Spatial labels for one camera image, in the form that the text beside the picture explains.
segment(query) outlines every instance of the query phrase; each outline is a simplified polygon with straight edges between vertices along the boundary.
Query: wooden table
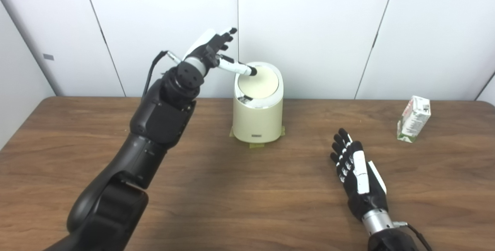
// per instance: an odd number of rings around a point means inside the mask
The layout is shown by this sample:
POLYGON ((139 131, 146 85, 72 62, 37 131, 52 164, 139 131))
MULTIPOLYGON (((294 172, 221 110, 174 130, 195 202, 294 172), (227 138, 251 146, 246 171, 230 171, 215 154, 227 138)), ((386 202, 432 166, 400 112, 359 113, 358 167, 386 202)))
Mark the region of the wooden table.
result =
MULTIPOLYGON (((52 97, 0 152, 0 249, 64 237, 81 190, 126 138, 137 98, 52 97)), ((286 135, 249 149, 229 137, 230 99, 199 99, 164 159, 127 250, 366 251, 328 155, 345 127, 388 189, 393 220, 435 251, 495 250, 495 108, 433 101, 414 143, 396 140, 407 101, 286 100, 286 135)))

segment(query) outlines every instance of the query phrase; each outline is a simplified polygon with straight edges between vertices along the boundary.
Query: black cable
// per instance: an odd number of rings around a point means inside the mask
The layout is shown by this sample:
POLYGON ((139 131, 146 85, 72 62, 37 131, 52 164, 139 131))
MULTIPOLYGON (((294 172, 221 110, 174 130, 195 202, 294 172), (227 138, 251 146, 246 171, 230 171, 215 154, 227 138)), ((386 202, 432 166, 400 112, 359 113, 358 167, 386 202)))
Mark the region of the black cable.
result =
POLYGON ((143 99, 145 97, 146 93, 148 92, 148 87, 150 86, 150 82, 152 80, 154 67, 159 62, 160 59, 162 59, 163 57, 165 57, 167 55, 167 53, 168 53, 168 51, 161 51, 153 60, 152 66, 150 67, 150 71, 148 72, 148 78, 146 79, 145 90, 143 91, 143 96, 141 97, 141 99, 143 99))
POLYGON ((418 237, 419 241, 421 241, 421 243, 425 246, 426 250, 433 251, 432 248, 430 247, 430 245, 428 244, 428 242, 426 242, 425 237, 423 237, 423 235, 420 232, 418 232, 418 230, 416 230, 410 224, 407 224, 407 227, 410 228, 411 231, 413 231, 413 233, 416 234, 416 237, 418 237))

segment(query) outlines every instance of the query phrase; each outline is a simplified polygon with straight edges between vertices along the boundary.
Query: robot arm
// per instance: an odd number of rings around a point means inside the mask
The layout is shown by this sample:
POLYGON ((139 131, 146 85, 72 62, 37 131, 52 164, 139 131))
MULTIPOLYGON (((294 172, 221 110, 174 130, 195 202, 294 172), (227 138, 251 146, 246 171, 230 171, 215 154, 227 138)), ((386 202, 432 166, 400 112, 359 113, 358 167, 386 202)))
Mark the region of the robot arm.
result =
POLYGON ((142 101, 131 119, 127 140, 74 203, 67 218, 69 235, 47 251, 122 251, 125 248, 148 203, 143 190, 150 185, 168 149, 179 142, 209 69, 221 67, 253 74, 248 66, 217 54, 228 48, 226 43, 232 41, 231 35, 236 31, 232 28, 221 35, 207 31, 183 61, 168 51, 154 59, 142 101), (164 56, 174 60, 177 66, 148 90, 153 68, 164 56), (227 66, 223 67, 220 65, 224 59, 227 66))
POLYGON ((330 158, 348 196, 348 207, 368 232, 368 251, 418 251, 410 235, 398 228, 413 230, 428 251, 424 237, 406 222, 393 222, 389 217, 387 188, 372 161, 366 162, 361 142, 339 129, 332 144, 330 158))

